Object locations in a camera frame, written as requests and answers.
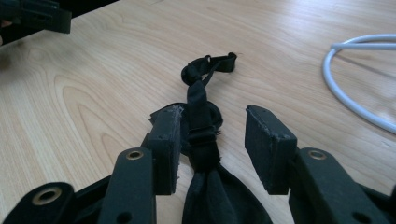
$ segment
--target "white cord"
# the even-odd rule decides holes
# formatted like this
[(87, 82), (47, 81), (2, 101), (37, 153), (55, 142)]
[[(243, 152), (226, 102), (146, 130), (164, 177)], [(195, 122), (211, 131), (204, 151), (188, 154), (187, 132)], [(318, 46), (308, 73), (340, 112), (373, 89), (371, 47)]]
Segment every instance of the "white cord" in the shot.
[[(343, 44), (359, 44), (361, 42), (370, 42), (370, 41), (388, 41), (388, 42), (395, 42), (396, 41), (396, 34), (383, 34), (383, 35), (364, 35), (364, 36), (359, 36), (355, 37), (352, 39), (347, 40)], [(364, 119), (367, 119), (368, 121), (372, 122), (373, 124), (377, 125), (380, 128), (383, 128), (391, 133), (396, 134), (396, 125), (393, 123), (390, 123), (384, 119), (381, 119), (379, 116), (369, 112), (365, 108), (363, 108), (361, 105), (357, 104), (355, 101), (350, 99), (335, 83), (334, 79), (332, 78), (332, 72), (330, 69), (331, 62), (332, 62), (332, 57), (340, 51), (340, 49), (332, 49), (330, 52), (326, 55), (326, 57), (323, 60), (323, 66), (322, 66), (322, 71), (323, 71), (323, 76), (324, 79), (329, 86), (329, 89), (332, 91), (332, 93), (349, 109), (351, 109), (353, 112), (358, 114)]]
[(396, 44), (332, 44), (332, 49), (396, 50)]

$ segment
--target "black nylon webbing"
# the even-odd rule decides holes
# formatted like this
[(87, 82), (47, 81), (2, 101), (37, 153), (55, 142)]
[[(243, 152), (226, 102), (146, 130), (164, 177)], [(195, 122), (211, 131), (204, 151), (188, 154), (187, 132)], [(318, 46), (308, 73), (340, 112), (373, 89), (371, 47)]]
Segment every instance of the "black nylon webbing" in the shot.
[[(194, 169), (183, 224), (272, 223), (251, 191), (219, 163), (216, 135), (223, 120), (219, 109), (207, 101), (205, 86), (214, 72), (232, 72), (235, 60), (234, 53), (215, 58), (205, 56), (189, 63), (181, 72), (189, 89), (187, 103), (177, 103), (184, 107), (180, 139), (182, 153), (189, 157)], [(151, 122), (158, 112), (151, 115)]]

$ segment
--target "tied strap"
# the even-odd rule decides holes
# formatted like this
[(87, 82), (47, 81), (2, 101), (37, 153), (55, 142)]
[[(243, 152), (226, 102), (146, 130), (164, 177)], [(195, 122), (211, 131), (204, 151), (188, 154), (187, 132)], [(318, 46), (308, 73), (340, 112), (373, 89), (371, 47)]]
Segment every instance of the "tied strap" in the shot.
[(220, 162), (216, 144), (217, 128), (213, 124), (205, 86), (215, 71), (232, 72), (236, 55), (197, 59), (189, 63), (181, 72), (183, 81), (189, 85), (187, 91), (187, 114), (189, 120), (189, 160), (196, 172), (210, 171)]
[(183, 224), (267, 224), (272, 223), (251, 191), (220, 164), (216, 144), (222, 123), (219, 109), (207, 101), (205, 86), (215, 71), (232, 72), (236, 55), (205, 56), (182, 71), (189, 85), (181, 127), (190, 164), (194, 169), (183, 210)]

